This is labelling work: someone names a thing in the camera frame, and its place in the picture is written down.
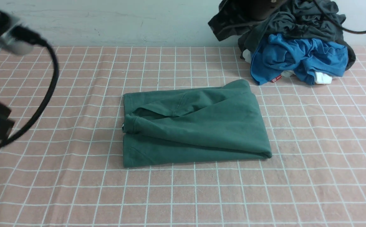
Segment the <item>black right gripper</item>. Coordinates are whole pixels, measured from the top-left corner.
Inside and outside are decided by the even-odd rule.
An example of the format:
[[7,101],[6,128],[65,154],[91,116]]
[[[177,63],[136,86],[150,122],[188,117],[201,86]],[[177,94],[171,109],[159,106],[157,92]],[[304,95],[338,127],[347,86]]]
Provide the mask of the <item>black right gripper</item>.
[[233,0],[238,14],[246,21],[263,21],[287,0]]

